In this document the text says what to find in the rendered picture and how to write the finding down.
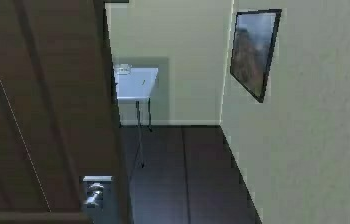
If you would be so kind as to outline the white table with black legs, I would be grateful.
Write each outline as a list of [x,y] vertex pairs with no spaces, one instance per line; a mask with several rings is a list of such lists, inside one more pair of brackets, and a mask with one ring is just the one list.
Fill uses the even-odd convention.
[[128,75],[115,74],[117,102],[135,104],[138,127],[138,153],[141,159],[141,167],[145,166],[142,143],[141,104],[147,104],[148,128],[152,130],[151,95],[156,85],[158,73],[158,68],[131,68],[131,73]]

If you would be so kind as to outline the dark brown room door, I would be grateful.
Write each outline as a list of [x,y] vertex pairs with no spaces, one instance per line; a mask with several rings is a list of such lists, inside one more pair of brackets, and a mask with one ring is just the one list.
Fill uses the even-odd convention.
[[106,3],[0,0],[0,224],[134,224]]

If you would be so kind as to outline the small pale box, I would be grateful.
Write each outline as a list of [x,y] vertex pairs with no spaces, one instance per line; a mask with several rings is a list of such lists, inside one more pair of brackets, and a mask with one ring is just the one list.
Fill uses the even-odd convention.
[[128,75],[131,73],[132,66],[130,64],[118,64],[115,66],[117,75]]

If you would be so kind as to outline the black framed landscape picture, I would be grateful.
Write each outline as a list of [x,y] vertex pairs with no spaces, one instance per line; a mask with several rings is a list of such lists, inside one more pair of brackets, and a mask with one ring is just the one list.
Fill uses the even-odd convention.
[[230,74],[258,102],[266,95],[281,9],[239,11],[235,17]]

